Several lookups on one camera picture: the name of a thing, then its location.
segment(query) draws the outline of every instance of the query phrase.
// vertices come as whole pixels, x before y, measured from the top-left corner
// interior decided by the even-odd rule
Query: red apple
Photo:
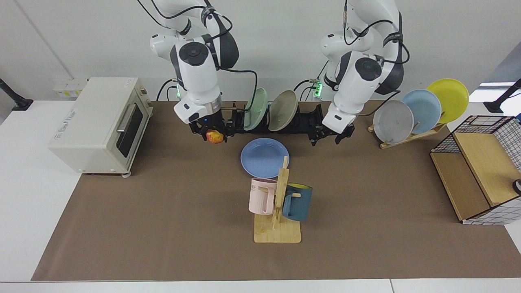
[[[225,136],[217,130],[209,130],[206,132],[206,138],[209,142],[218,144],[225,140]]]

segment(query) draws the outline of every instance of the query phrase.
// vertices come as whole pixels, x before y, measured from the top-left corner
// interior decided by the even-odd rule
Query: yellow plate
[[[468,106],[468,90],[460,81],[445,78],[433,82],[427,87],[441,103],[442,115],[439,123],[449,123],[458,119]]]

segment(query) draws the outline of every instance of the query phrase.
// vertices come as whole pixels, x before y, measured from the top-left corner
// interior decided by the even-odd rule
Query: dark blue mug
[[[312,191],[313,188],[307,185],[288,183],[282,215],[294,221],[305,221],[311,204]]]

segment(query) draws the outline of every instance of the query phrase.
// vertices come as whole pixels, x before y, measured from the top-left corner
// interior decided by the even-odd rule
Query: beige plate
[[[279,131],[286,127],[295,116],[299,101],[294,91],[285,91],[273,101],[269,108],[270,131]]]

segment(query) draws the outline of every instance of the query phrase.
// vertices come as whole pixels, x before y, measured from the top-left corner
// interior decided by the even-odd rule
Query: wall outlet
[[[65,87],[65,95],[77,98],[80,95],[79,87],[80,85],[77,83],[68,83]]]
[[[57,83],[53,87],[53,91],[56,93],[58,97],[68,97],[65,94],[65,87],[67,86],[66,83]]]
[[[53,87],[58,97],[75,100],[87,85],[87,78],[74,78],[72,80],[55,80]]]

